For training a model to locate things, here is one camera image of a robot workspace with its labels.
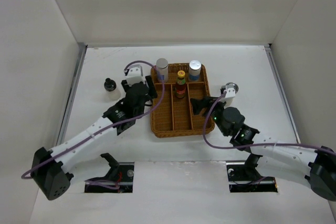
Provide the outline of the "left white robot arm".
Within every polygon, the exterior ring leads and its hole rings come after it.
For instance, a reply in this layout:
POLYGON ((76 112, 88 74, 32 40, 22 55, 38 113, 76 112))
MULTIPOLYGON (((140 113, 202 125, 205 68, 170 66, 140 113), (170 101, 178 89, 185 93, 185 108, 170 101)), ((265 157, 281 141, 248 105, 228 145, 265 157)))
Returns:
POLYGON ((122 81, 125 97, 109 107, 96 122, 72 139, 49 150, 41 147, 34 153, 29 175, 48 200, 63 195, 71 185, 88 182, 94 185, 113 181, 119 163, 105 147, 103 136, 119 136, 145 116, 149 101, 158 97, 151 76, 134 84, 122 81))

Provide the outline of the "brown wicker divided basket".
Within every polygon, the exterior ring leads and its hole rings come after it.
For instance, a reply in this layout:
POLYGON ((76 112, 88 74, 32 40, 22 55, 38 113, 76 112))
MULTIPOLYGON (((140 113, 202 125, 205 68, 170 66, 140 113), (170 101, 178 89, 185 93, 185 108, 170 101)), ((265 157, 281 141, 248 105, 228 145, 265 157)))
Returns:
POLYGON ((168 81, 164 88, 158 82, 157 73, 151 70, 158 97, 153 105, 159 105, 151 113, 151 130, 156 137, 180 137, 203 134, 205 118, 202 114, 193 114, 190 99, 202 99, 210 95, 206 68, 201 65, 200 79, 197 82, 186 80, 186 95, 178 98, 175 94, 177 73, 180 70, 188 73, 188 63, 171 63, 168 65, 168 81))

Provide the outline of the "red sauce bottle yellow cap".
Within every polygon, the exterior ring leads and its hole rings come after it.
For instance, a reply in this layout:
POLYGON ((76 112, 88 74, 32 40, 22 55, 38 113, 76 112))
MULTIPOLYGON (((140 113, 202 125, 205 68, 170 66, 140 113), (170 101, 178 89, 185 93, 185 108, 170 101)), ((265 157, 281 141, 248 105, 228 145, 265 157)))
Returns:
POLYGON ((185 72, 179 70, 177 72, 177 78, 175 83, 175 95, 178 98, 183 98, 186 93, 186 81, 185 81, 185 72))

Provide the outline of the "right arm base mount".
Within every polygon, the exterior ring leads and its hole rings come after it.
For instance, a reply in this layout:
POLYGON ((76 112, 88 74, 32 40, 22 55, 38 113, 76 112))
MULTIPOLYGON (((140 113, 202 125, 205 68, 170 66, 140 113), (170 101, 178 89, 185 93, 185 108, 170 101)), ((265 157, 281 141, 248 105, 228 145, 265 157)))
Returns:
POLYGON ((277 193, 276 180, 261 176, 257 170, 258 155, 250 154, 245 161, 226 163, 231 193, 277 193))

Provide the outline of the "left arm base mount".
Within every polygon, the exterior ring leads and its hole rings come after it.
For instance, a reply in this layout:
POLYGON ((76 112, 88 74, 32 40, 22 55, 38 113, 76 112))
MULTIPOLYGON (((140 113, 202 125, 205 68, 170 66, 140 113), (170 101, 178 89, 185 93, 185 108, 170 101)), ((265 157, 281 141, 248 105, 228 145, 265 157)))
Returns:
POLYGON ((104 176, 89 179, 85 185, 85 193, 132 193, 135 163, 119 163, 109 153, 100 155, 109 165, 104 176))

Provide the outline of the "black-cap white sauce bottle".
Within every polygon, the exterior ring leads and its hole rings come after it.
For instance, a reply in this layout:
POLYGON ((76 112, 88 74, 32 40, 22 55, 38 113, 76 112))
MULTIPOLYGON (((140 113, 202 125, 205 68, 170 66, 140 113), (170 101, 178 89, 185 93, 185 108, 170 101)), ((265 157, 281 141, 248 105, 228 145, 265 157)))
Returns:
POLYGON ((104 88, 107 92, 107 96, 111 101, 119 100, 121 93, 117 87, 117 84, 114 80, 106 78, 104 82, 104 88))

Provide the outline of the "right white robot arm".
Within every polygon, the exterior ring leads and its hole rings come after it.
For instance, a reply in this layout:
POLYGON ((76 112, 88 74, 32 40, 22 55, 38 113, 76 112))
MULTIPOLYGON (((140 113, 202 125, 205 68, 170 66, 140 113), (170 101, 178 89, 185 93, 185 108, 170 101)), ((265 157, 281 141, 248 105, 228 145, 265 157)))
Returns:
POLYGON ((226 107, 216 97, 190 99, 193 114, 213 119, 220 132, 230 137, 230 150, 249 153, 244 175, 282 178, 310 188, 318 196, 335 201, 335 152, 326 146, 291 144, 267 137, 245 124, 237 108, 226 107))

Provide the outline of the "silver-lid salt shaker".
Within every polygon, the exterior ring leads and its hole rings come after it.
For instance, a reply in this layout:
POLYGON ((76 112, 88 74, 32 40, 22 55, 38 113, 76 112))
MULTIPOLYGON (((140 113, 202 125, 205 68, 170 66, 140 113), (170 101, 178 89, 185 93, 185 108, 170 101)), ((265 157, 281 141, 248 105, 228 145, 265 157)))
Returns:
POLYGON ((165 58, 159 58, 156 61, 157 79, 160 82, 167 82, 169 79, 169 64, 165 58))
POLYGON ((188 66, 188 79, 191 82, 196 82, 200 78, 202 64, 198 60, 192 60, 188 66))

